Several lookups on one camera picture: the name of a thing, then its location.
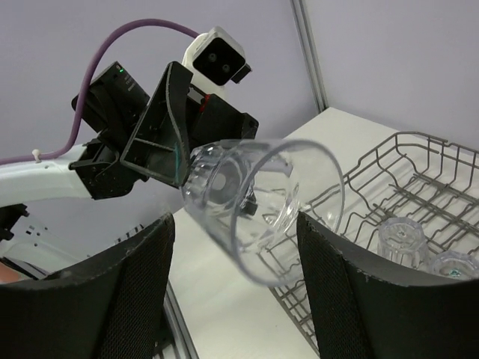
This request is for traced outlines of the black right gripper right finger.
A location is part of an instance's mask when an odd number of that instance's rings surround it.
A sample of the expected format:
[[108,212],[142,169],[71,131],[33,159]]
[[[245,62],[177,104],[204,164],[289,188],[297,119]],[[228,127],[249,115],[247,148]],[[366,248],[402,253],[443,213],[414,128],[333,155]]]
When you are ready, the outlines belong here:
[[322,358],[476,358],[478,281],[398,265],[297,218],[299,255]]

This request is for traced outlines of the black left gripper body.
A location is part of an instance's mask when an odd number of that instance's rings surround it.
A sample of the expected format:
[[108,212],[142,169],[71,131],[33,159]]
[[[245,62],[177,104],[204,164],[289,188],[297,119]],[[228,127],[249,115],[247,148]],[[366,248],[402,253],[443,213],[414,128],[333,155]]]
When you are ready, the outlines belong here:
[[259,122],[215,94],[189,86],[186,126],[191,150],[225,139],[255,139]]

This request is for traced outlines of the clear glass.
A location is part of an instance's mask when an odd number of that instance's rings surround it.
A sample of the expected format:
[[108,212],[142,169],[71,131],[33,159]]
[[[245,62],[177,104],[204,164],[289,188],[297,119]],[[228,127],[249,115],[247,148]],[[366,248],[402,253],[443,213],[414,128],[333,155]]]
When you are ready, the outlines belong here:
[[192,151],[184,208],[251,281],[302,276],[296,224],[304,212],[333,232],[344,178],[323,144],[307,139],[221,140]]
[[422,226],[407,217],[389,218],[378,230],[376,253],[393,263],[422,269],[430,261]]
[[469,254],[445,251],[430,260],[428,272],[457,280],[478,279],[478,260]]

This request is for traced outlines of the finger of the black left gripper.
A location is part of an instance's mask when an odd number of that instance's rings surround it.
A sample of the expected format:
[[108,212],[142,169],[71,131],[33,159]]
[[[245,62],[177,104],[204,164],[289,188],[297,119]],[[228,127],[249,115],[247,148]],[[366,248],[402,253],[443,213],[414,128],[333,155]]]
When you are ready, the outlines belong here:
[[120,156],[123,166],[171,187],[184,184],[190,166],[186,101],[191,79],[192,72],[180,63],[167,65]]

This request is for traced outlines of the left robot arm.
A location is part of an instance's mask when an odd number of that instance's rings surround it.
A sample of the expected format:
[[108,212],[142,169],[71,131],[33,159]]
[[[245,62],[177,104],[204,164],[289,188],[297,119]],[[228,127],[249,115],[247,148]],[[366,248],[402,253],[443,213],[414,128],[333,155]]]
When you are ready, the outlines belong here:
[[253,139],[259,123],[212,90],[192,82],[173,61],[152,95],[113,63],[89,86],[83,120],[97,133],[56,159],[39,154],[1,167],[1,253],[24,261],[71,263],[84,254],[64,244],[28,211],[28,203],[58,198],[107,200],[129,194],[138,181],[179,188],[197,147],[223,139]]

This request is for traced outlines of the aluminium frame post left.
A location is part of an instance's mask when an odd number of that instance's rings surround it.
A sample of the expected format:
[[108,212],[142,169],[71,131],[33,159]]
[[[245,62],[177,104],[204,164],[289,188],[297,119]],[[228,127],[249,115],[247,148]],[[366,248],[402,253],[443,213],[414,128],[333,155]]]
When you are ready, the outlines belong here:
[[311,89],[319,113],[325,111],[328,107],[326,89],[321,73],[320,62],[317,47],[314,39],[311,18],[308,13],[306,1],[290,1],[293,18],[296,24],[296,30],[299,36],[299,42],[302,47],[302,53],[308,72],[308,78],[311,83]]

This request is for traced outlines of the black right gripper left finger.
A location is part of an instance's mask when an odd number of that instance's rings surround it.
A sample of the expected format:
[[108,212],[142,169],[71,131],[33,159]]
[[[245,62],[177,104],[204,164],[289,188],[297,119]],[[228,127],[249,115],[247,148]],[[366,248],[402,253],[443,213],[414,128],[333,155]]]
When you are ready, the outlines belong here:
[[153,358],[174,240],[165,214],[42,280],[1,285],[1,357]]

